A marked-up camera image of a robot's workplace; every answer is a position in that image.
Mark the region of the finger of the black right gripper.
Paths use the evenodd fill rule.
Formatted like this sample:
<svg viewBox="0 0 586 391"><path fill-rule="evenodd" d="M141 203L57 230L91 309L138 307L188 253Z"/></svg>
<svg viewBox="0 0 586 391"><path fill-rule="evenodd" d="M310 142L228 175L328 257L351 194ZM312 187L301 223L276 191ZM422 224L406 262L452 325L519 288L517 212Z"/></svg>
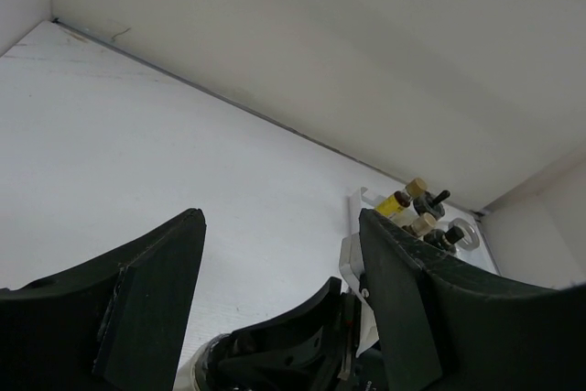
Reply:
<svg viewBox="0 0 586 391"><path fill-rule="evenodd" d="M230 333L217 373L239 390L333 390L353 329L353 306L342 281L330 277L293 310Z"/></svg>

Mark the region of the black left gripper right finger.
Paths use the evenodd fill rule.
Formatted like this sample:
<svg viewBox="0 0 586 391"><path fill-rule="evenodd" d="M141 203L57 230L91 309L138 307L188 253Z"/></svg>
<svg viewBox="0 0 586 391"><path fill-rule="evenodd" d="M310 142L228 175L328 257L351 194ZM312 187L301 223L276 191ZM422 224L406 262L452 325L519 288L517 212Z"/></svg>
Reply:
<svg viewBox="0 0 586 391"><path fill-rule="evenodd" d="M499 277L359 216L369 304L393 390L582 390L585 288Z"/></svg>

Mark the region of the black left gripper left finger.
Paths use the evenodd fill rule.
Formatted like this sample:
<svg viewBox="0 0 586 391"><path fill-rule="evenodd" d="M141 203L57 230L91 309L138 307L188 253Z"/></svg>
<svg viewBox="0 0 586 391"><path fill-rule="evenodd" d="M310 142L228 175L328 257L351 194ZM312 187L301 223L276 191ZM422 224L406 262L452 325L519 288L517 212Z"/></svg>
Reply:
<svg viewBox="0 0 586 391"><path fill-rule="evenodd" d="M4 390L169 390L206 222L188 209L85 263L1 291Z"/></svg>

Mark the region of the black flip-lid shaker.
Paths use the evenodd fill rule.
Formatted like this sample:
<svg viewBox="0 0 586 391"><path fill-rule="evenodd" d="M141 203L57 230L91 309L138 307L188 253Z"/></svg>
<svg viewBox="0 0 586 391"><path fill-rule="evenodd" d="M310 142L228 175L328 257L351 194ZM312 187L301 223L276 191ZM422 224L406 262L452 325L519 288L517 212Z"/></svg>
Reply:
<svg viewBox="0 0 586 391"><path fill-rule="evenodd" d="M459 226L452 226L447 231L433 229L423 236L423 241L450 255L456 255L456 244L464 237Z"/></svg>
<svg viewBox="0 0 586 391"><path fill-rule="evenodd" d="M173 390L245 390L226 368L237 356L236 340L224 333L204 343L178 370Z"/></svg>
<svg viewBox="0 0 586 391"><path fill-rule="evenodd" d="M418 215L429 213L436 220L445 215L443 202L451 195L449 190L442 190L439 194L432 194L425 191L422 195L413 200L413 207Z"/></svg>

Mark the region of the clear glass jar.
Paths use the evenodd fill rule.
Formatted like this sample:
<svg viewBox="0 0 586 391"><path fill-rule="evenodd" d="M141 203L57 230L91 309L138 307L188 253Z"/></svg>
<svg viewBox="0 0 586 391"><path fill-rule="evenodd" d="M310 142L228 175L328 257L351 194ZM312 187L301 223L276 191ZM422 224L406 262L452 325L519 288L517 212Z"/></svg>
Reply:
<svg viewBox="0 0 586 391"><path fill-rule="evenodd" d="M463 237L456 243L459 248L471 252L480 247L480 235L471 223L462 218L456 218L449 223L449 227L457 227L463 233Z"/></svg>

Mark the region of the yellow label bottle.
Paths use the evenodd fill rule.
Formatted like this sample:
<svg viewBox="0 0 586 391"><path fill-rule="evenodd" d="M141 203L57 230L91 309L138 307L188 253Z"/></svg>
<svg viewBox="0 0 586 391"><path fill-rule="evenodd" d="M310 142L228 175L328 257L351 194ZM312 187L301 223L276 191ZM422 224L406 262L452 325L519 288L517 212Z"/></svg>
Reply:
<svg viewBox="0 0 586 391"><path fill-rule="evenodd" d="M397 190L382 202L380 202L374 209L390 219L395 215L401 213L406 208L409 208L411 202L424 194L428 189L427 182L422 178L412 179L402 190Z"/></svg>
<svg viewBox="0 0 586 391"><path fill-rule="evenodd" d="M419 239L431 232L436 227L436 224L437 219L432 214L424 212L411 223L404 225L402 229L416 239Z"/></svg>

